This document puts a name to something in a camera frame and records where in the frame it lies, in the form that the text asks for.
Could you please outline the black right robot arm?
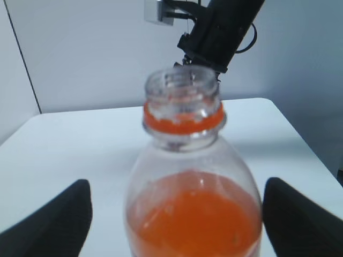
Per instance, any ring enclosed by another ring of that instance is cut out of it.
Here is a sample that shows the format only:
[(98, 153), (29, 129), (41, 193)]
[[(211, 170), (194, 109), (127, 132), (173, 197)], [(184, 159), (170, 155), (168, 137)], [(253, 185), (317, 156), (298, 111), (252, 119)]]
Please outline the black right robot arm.
[(187, 13), (195, 25), (181, 36), (178, 48), (184, 51), (183, 65), (209, 67), (217, 74), (226, 73), (233, 56), (249, 50), (257, 40), (238, 50), (262, 7), (260, 0), (210, 1), (208, 6), (195, 2), (169, 1), (170, 6)]

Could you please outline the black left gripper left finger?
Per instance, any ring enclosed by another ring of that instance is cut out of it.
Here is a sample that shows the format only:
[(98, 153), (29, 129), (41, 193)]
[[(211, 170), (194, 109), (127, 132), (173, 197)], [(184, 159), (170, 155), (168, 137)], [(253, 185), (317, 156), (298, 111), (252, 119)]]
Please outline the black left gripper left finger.
[(79, 256), (92, 223), (91, 187), (79, 179), (1, 233), (1, 256)]

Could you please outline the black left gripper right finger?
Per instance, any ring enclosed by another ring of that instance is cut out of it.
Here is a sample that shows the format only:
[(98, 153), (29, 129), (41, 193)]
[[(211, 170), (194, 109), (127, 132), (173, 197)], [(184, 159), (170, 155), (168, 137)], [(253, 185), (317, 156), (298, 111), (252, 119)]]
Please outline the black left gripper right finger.
[(262, 211), (277, 256), (342, 256), (342, 219), (282, 179), (267, 180)]

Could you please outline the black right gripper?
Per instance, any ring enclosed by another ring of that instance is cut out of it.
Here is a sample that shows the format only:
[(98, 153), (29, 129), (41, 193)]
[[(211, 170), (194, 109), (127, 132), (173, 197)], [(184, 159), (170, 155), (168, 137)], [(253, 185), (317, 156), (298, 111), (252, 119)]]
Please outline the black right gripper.
[(192, 65), (226, 73), (228, 65), (243, 39), (243, 26), (214, 16), (197, 19), (189, 34), (182, 35), (177, 46)]

